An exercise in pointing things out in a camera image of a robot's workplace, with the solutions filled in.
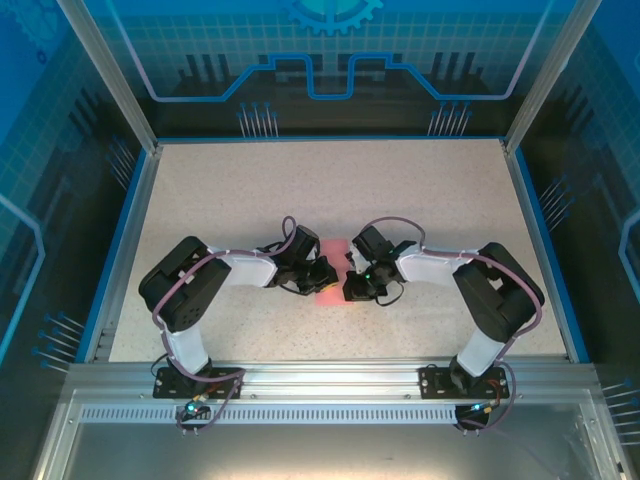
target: gear icon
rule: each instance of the gear icon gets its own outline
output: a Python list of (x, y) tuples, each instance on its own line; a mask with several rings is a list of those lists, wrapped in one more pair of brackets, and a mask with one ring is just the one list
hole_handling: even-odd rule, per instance
[(55, 0), (2, 0), (2, 11), (12, 12), (24, 34), (39, 48), (53, 40), (58, 32)]
[(382, 7), (381, 0), (283, 0), (289, 20), (297, 21), (300, 28), (311, 28), (319, 35), (343, 35), (349, 28), (360, 28), (363, 20), (373, 19), (373, 10)]

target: speckled white tabletop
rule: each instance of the speckled white tabletop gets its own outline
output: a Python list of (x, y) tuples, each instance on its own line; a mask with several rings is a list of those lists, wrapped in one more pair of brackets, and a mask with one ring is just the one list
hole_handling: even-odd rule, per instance
[[(293, 215), (323, 238), (353, 238), (376, 217), (402, 215), (442, 248), (505, 245), (531, 277), (542, 274), (497, 140), (379, 140), (169, 145), (164, 147), (129, 279), (111, 361), (163, 353), (138, 284), (180, 240), (221, 248), (281, 239)], [(381, 224), (394, 243), (417, 239)], [(513, 354), (564, 354), (551, 306)], [(200, 322), (215, 360), (452, 356), (474, 324), (460, 293), (411, 283), (389, 308), (320, 307), (281, 289), (220, 291)]]

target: printed gear graphic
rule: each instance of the printed gear graphic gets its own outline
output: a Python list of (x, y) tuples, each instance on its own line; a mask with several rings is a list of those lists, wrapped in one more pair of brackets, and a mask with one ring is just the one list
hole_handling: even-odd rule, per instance
[(3, 0), (0, 12), (10, 11), (29, 40), (43, 48), (58, 32), (55, 0)]
[(315, 35), (325, 32), (343, 35), (349, 28), (360, 28), (363, 20), (373, 19), (373, 11), (382, 7), (381, 0), (283, 0), (289, 20), (300, 28), (311, 28)]

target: red object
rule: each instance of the red object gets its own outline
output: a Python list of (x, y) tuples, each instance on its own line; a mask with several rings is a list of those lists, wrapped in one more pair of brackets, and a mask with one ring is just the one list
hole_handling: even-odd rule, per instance
[(347, 272), (351, 268), (345, 255), (349, 252), (349, 242), (346, 238), (320, 239), (320, 255), (326, 255), (329, 264), (338, 273), (338, 284), (324, 292), (316, 293), (316, 305), (321, 307), (336, 307), (352, 305), (347, 302), (342, 293), (342, 286), (347, 280)]

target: work surface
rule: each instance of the work surface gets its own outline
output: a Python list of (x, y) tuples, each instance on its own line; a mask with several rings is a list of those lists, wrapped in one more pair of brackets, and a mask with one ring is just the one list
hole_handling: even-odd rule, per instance
[[(164, 147), (111, 361), (164, 352), (138, 285), (185, 236), (219, 248), (282, 239), (293, 215), (321, 238), (353, 238), (368, 221), (401, 215), (427, 244), (505, 245), (539, 285), (542, 274), (497, 140), (394, 140), (169, 145)], [(380, 231), (417, 239), (403, 224)], [(223, 288), (200, 321), (215, 360), (312, 360), (452, 356), (475, 326), (457, 289), (406, 286), (388, 308), (373, 302), (316, 306), (281, 289)], [(513, 354), (564, 354), (550, 304)]]

